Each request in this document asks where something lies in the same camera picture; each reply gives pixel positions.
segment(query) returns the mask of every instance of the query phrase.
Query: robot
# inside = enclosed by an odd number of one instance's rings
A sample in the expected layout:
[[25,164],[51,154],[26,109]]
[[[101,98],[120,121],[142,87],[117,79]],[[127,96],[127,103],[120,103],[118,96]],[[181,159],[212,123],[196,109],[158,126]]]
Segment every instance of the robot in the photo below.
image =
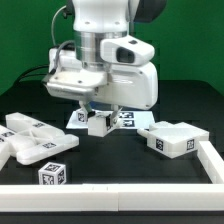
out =
[[[157,71],[150,62],[155,50],[129,35],[129,24],[151,22],[165,5],[166,0],[67,2],[75,38],[50,50],[43,82],[50,95],[79,101],[77,114],[88,123],[89,135],[103,137],[121,126],[123,106],[149,110],[156,103]],[[96,113],[91,101],[111,104],[112,112]]]

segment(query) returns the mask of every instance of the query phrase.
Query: white foam block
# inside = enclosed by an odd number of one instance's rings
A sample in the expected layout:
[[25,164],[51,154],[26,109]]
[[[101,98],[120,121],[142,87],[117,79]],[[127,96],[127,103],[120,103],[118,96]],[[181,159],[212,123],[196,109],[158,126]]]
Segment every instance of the white foam block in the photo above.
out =
[[166,121],[160,121],[160,122],[150,124],[149,125],[149,131],[154,131],[154,130],[157,130],[157,129],[160,129],[160,128],[172,128],[172,127],[174,127],[173,124],[168,123]]
[[213,184],[224,183],[224,162],[211,142],[199,142],[198,158]]
[[6,164],[10,157],[9,144],[7,142],[0,141],[0,170]]
[[169,158],[175,158],[198,149],[199,141],[208,140],[197,128],[174,125],[173,128],[160,128],[148,133],[147,145]]
[[106,117],[111,115],[111,112],[98,112],[95,116],[88,119],[88,135],[104,137],[114,129],[116,125],[107,126]]
[[0,125],[0,141],[9,143],[9,152],[11,156],[16,156],[17,152],[29,149],[35,146],[35,142],[26,137],[19,135]]
[[110,186],[84,184],[80,203],[82,211],[118,211],[118,192],[116,187]]
[[79,138],[74,135],[64,135],[43,144],[18,152],[17,161],[23,165],[29,165],[48,158],[79,144]]
[[175,124],[174,127],[191,129],[192,133],[200,136],[200,141],[208,141],[209,132],[205,131],[205,130],[203,130],[201,128],[195,127],[195,126],[187,124],[185,122],[181,122],[181,123]]
[[65,135],[62,130],[21,113],[6,115],[6,124],[9,129],[15,132],[29,129],[38,138],[53,139]]

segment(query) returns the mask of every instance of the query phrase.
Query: black tabletop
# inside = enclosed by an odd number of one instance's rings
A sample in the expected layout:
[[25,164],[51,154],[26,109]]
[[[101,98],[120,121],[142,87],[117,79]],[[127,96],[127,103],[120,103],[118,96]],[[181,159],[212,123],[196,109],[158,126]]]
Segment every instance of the black tabletop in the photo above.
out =
[[[74,149],[47,158],[30,166],[22,166],[10,157],[0,171],[0,184],[38,184],[38,170],[47,162],[66,165],[67,183],[207,183],[206,172],[189,153],[169,159],[146,145],[136,130],[115,130],[104,138],[87,135],[87,130],[66,129],[72,112],[79,108],[76,101],[51,97],[38,81],[24,81],[0,96],[0,124],[5,115],[20,112],[79,137]],[[94,104],[95,109],[108,110],[109,105]],[[224,157],[224,97],[201,81],[160,81],[159,99],[151,108],[157,121],[187,122],[210,132],[210,141]],[[42,223],[185,223],[197,218],[200,223],[221,223],[223,213],[27,213]],[[23,215],[1,213],[2,220],[24,223]]]

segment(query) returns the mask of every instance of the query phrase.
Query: white cube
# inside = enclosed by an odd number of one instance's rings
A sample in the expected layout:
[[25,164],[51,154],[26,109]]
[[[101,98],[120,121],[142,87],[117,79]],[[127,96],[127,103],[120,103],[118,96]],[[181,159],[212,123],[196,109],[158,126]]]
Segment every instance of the white cube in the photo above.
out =
[[61,185],[66,183],[66,167],[64,164],[49,162],[38,173],[39,183],[42,185]]
[[113,131],[116,126],[108,126],[107,117],[111,112],[98,112],[95,116],[88,119],[88,135],[104,137]]

